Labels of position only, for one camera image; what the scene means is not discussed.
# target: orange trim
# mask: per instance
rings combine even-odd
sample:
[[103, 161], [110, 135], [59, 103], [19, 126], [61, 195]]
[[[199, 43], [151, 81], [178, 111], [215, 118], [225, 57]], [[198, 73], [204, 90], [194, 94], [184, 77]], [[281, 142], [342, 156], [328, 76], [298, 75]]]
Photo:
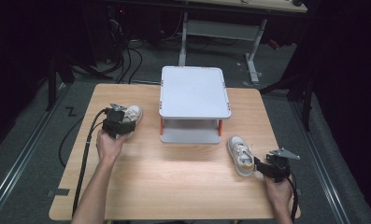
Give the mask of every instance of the orange trim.
[[222, 135], [222, 119], [218, 122], [218, 135]]
[[161, 118], [161, 135], [163, 135], [163, 119]]

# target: person's right arm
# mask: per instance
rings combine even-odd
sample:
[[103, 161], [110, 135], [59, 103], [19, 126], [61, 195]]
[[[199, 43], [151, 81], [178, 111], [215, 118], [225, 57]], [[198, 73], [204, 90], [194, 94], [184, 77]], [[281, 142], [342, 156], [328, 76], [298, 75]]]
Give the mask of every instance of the person's right arm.
[[291, 214], [289, 210], [289, 202], [293, 196], [293, 188], [287, 179], [279, 183], [275, 183], [271, 178], [264, 176], [266, 183], [267, 197], [272, 203], [278, 224], [290, 224]]

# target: white shelf top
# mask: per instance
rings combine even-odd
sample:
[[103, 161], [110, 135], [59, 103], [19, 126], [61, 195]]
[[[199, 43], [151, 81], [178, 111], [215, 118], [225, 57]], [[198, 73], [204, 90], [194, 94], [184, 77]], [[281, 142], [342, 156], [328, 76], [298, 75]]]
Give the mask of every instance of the white shelf top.
[[222, 70], [165, 66], [159, 113], [163, 119], [229, 119], [231, 108]]

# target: hand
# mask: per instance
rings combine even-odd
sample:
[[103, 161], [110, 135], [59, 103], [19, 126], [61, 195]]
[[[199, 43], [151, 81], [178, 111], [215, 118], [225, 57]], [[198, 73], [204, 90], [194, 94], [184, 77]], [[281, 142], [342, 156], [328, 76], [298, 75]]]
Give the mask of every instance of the hand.
[[265, 175], [264, 182], [266, 183], [267, 197], [272, 203], [278, 223], [293, 223], [289, 211], [289, 202], [293, 196], [293, 187], [290, 182], [287, 179], [283, 179], [281, 182], [275, 183]]
[[126, 138], [127, 134], [124, 134], [118, 139], [113, 139], [104, 130], [100, 129], [96, 141], [100, 162], [115, 163], [115, 160], [121, 155], [121, 148]]

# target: white shoe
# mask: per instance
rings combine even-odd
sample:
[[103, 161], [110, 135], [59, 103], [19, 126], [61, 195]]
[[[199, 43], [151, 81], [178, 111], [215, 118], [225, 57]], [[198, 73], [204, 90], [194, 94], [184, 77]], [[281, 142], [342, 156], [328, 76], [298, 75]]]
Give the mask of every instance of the white shoe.
[[250, 148], [239, 136], [233, 136], [228, 140], [228, 150], [235, 162], [235, 170], [238, 175], [250, 176], [254, 171], [254, 157]]
[[[139, 105], [131, 105], [127, 107], [126, 112], [124, 113], [123, 122], [135, 121], [136, 125], [142, 118], [142, 108]], [[130, 132], [127, 136], [127, 139], [133, 136], [134, 132]]]

